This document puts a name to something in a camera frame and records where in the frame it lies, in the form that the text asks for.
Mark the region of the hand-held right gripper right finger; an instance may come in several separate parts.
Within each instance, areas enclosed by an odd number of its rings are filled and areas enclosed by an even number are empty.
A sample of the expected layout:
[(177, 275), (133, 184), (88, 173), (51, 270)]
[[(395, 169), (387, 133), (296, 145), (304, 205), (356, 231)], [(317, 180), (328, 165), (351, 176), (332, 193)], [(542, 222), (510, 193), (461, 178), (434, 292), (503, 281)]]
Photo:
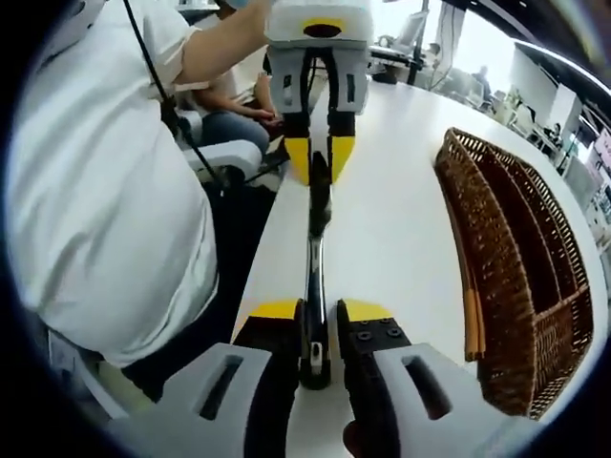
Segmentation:
[(530, 421), (483, 397), (478, 381), (390, 312), (337, 304), (344, 382), (366, 457), (519, 457)]

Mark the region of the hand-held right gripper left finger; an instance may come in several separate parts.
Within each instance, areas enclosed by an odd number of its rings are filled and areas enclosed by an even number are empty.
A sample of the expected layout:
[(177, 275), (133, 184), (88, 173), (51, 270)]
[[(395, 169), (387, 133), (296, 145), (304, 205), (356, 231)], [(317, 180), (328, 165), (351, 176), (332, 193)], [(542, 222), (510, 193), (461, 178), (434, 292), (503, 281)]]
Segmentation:
[(283, 457), (298, 385), (300, 305), (253, 312), (164, 385), (161, 399), (108, 434), (131, 457)]

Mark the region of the person's right hand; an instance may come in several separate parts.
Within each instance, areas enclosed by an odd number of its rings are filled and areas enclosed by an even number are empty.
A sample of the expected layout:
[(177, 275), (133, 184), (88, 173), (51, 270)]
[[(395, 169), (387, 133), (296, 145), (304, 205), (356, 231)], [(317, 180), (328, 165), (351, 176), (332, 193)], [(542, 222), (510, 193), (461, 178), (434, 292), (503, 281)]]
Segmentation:
[(343, 443), (347, 451), (355, 458), (365, 458), (367, 437), (358, 421), (350, 421), (343, 430)]

